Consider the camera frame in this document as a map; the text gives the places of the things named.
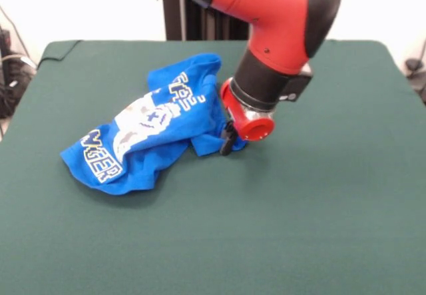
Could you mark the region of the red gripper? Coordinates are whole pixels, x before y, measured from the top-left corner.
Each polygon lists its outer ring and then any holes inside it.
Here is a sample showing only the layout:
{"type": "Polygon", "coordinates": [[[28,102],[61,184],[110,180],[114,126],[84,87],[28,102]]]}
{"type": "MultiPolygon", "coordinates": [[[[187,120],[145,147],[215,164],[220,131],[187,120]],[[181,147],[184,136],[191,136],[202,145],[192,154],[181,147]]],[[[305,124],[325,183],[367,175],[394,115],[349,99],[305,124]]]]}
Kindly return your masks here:
{"type": "Polygon", "coordinates": [[[220,87],[220,98],[230,117],[221,134],[224,142],[219,153],[222,156],[232,152],[238,136],[245,141],[260,141],[268,137],[275,127],[275,111],[259,111],[240,102],[231,91],[232,81],[233,78],[229,78],[220,87]]]}

